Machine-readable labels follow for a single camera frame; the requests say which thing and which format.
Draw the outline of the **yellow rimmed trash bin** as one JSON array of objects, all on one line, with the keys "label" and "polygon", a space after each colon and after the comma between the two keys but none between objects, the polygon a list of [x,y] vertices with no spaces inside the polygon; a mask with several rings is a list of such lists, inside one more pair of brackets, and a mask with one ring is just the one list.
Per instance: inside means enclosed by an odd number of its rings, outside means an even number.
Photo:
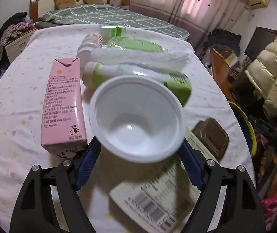
[{"label": "yellow rimmed trash bin", "polygon": [[257,140],[254,128],[243,110],[236,103],[228,101],[247,142],[249,153],[254,157],[257,151]]}]

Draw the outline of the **left brown pillow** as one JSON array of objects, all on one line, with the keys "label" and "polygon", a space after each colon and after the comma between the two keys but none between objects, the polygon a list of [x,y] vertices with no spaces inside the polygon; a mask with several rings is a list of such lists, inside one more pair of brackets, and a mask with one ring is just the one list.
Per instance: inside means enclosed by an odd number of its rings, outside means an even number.
[{"label": "left brown pillow", "polygon": [[54,5],[57,10],[66,9],[68,7],[75,7],[76,0],[54,0]]}]

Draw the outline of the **brown plastic box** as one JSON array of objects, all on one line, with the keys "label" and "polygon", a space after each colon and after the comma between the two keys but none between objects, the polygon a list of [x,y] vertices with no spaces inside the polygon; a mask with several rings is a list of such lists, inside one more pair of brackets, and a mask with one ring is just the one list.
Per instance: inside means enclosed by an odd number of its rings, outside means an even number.
[{"label": "brown plastic box", "polygon": [[218,161],[223,158],[228,148],[229,136],[215,119],[200,120],[192,132]]}]

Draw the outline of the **green plaid bed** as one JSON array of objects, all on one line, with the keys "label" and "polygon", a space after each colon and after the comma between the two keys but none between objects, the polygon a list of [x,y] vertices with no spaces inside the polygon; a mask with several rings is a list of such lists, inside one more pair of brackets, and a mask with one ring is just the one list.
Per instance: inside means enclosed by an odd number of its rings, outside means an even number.
[{"label": "green plaid bed", "polygon": [[190,37],[187,30],[167,21],[108,4],[81,4],[76,7],[52,10],[40,16],[39,20],[56,25],[99,24],[141,28],[185,41]]}]

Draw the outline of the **dark clothes pile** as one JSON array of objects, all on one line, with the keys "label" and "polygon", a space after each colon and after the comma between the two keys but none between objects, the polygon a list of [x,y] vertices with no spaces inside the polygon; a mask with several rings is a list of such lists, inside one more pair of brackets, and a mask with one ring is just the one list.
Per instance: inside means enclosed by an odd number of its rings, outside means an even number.
[{"label": "dark clothes pile", "polygon": [[202,51],[199,58],[202,59],[209,47],[215,45],[222,45],[230,48],[236,56],[240,56],[240,41],[242,36],[240,34],[234,34],[227,30],[216,28],[207,36],[206,41],[203,43]]}]

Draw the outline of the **woven basket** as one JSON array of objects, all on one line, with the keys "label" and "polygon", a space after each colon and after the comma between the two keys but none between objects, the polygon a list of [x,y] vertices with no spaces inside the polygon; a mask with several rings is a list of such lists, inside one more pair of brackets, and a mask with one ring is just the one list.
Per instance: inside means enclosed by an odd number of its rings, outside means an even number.
[{"label": "woven basket", "polygon": [[121,0],[120,6],[130,6],[130,0]]}]

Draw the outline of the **wooden headboard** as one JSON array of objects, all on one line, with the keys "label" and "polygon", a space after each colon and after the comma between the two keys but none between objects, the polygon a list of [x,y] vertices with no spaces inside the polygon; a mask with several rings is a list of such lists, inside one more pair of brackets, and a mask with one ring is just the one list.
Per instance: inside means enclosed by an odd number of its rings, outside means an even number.
[{"label": "wooden headboard", "polygon": [[34,22],[47,12],[83,4],[83,0],[30,0],[30,17]]}]

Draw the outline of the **wooden low cabinet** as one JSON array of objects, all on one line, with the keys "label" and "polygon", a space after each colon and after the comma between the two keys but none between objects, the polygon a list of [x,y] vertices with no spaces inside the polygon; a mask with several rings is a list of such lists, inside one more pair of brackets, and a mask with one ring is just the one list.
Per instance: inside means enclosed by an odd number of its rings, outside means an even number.
[{"label": "wooden low cabinet", "polygon": [[234,52],[219,52],[215,47],[209,47],[212,77],[221,89],[226,99],[239,104],[240,97],[235,91],[235,83],[241,70],[240,61]]}]

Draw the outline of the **white towel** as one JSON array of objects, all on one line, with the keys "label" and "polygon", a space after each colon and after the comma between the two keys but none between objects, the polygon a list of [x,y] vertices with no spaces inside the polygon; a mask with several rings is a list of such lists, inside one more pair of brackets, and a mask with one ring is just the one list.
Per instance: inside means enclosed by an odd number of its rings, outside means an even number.
[{"label": "white towel", "polygon": [[79,50],[77,57],[83,68],[88,62],[98,62],[103,65],[143,64],[182,71],[191,61],[188,53],[147,53],[119,48],[87,48]]}]

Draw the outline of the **wall air conditioner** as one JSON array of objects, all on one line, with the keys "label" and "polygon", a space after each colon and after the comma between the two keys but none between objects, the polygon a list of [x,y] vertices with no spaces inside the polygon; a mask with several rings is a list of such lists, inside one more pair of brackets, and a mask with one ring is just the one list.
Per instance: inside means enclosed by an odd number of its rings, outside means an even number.
[{"label": "wall air conditioner", "polygon": [[267,7],[270,0],[248,0],[248,6],[252,10]]}]

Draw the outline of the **clothes pile on nightstand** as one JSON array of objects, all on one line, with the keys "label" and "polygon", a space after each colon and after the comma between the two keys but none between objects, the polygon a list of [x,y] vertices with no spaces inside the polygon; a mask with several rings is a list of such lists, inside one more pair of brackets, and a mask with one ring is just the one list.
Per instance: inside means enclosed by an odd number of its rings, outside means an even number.
[{"label": "clothes pile on nightstand", "polygon": [[14,14],[3,24],[0,29],[0,72],[3,68],[2,59],[4,57],[5,44],[33,27],[33,20],[27,15],[27,12]]}]

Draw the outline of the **pink white curtain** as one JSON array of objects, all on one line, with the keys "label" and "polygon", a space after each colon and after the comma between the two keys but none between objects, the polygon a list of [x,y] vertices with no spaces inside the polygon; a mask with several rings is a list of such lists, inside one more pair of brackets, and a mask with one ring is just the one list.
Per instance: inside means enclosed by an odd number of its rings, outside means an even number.
[{"label": "pink white curtain", "polygon": [[130,0],[130,10],[188,31],[194,49],[216,28],[230,31],[248,0]]}]

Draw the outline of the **green wet wipes pack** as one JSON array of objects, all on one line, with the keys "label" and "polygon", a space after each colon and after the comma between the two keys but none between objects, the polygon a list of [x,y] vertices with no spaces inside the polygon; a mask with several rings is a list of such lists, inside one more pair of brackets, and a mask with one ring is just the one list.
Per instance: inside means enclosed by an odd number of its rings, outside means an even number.
[{"label": "green wet wipes pack", "polygon": [[162,53],[164,49],[153,42],[124,36],[111,38],[106,45],[107,48],[118,48],[121,50],[135,50],[147,53]]}]

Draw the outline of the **green white drink bottle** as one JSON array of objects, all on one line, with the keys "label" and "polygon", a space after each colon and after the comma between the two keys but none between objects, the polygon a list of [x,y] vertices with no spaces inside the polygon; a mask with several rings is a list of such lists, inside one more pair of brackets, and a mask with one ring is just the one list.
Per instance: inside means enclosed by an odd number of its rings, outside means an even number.
[{"label": "green white drink bottle", "polygon": [[191,83],[185,74],[144,64],[104,65],[100,62],[88,62],[83,69],[82,80],[86,87],[96,89],[113,77],[125,75],[142,76],[158,81],[177,97],[182,106],[186,105],[192,92]]}]

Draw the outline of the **clear green lidded jar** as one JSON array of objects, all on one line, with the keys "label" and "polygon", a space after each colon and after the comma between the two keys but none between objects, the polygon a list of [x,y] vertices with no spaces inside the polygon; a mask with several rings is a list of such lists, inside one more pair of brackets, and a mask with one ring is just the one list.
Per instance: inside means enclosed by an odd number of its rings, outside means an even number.
[{"label": "clear green lidded jar", "polygon": [[101,36],[103,39],[111,39],[114,37],[123,36],[126,34],[126,27],[124,25],[118,25],[111,23],[109,25],[101,26]]}]

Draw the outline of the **white barcode carton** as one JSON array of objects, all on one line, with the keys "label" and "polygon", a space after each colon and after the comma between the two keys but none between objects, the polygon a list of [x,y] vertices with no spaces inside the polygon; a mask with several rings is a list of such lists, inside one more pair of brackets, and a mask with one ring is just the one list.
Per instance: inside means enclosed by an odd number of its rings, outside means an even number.
[{"label": "white barcode carton", "polygon": [[147,232],[172,232],[194,208],[200,195],[179,156],[138,172],[109,193],[118,207]]}]

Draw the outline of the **black television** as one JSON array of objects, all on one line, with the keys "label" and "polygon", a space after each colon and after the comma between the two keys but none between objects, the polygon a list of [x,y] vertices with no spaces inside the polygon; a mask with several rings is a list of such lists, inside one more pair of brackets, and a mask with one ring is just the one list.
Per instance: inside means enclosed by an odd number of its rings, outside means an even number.
[{"label": "black television", "polygon": [[272,30],[264,27],[256,27],[254,34],[244,52],[251,61],[255,60],[258,54],[265,47],[273,42],[277,37],[277,30]]}]

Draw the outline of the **pink milk carton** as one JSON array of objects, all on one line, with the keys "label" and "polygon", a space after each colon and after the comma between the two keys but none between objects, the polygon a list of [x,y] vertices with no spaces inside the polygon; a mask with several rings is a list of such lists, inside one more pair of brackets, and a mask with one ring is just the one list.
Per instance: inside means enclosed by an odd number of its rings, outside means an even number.
[{"label": "pink milk carton", "polygon": [[73,158],[87,144],[80,68],[77,57],[55,59],[46,87],[41,146],[58,159]]}]

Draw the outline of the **white pill bottle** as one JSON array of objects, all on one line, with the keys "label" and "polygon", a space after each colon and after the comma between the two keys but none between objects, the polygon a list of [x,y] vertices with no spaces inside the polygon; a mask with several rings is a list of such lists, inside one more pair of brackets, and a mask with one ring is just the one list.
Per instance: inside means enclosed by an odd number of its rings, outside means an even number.
[{"label": "white pill bottle", "polygon": [[89,51],[97,48],[103,47],[103,37],[97,33],[91,33],[85,36],[83,41],[81,42],[78,53],[83,51]]}]

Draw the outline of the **cream puffer jacket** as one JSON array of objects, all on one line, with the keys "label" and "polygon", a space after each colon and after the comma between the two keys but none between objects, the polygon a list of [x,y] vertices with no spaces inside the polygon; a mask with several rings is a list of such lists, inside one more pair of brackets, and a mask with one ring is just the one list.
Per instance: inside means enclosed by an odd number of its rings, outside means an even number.
[{"label": "cream puffer jacket", "polygon": [[274,40],[261,51],[245,74],[264,100],[263,111],[270,119],[277,115],[277,42]]}]

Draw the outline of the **white nightstand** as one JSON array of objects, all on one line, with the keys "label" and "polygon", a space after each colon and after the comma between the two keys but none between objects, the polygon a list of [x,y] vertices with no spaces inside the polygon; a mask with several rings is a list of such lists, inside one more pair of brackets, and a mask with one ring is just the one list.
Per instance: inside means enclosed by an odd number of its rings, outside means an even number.
[{"label": "white nightstand", "polygon": [[8,61],[11,64],[19,54],[25,49],[31,36],[38,30],[37,27],[33,27],[30,30],[19,35],[14,40],[11,40],[5,44],[5,50],[8,57]]}]

